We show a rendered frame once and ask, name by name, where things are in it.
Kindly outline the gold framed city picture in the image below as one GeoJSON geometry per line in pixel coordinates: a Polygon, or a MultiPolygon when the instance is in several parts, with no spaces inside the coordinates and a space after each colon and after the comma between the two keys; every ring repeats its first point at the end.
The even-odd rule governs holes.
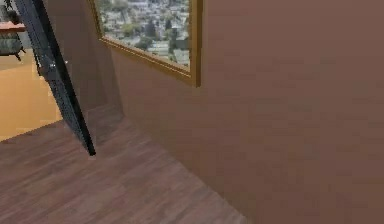
{"type": "Polygon", "coordinates": [[[201,85],[203,0],[87,1],[100,41],[201,85]]]}

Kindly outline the black room door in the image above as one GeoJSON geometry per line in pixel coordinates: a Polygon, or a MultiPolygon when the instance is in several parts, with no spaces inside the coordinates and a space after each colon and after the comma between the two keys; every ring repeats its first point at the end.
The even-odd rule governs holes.
{"type": "Polygon", "coordinates": [[[88,154],[95,156],[96,150],[43,0],[15,0],[15,4],[40,64],[39,72],[48,82],[63,120],[88,154]]]}

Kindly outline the grey chair with black legs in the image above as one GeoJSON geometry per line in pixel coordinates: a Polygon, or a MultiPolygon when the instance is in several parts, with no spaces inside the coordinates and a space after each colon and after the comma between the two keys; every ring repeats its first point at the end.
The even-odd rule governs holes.
{"type": "Polygon", "coordinates": [[[0,56],[13,55],[20,61],[20,52],[24,52],[24,48],[17,33],[0,33],[0,56]]]}

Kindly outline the red wooden table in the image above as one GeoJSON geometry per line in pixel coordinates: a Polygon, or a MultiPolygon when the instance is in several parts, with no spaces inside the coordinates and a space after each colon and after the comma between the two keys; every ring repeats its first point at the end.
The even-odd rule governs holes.
{"type": "Polygon", "coordinates": [[[12,22],[0,22],[0,33],[25,32],[24,24],[13,24],[12,22]]]}

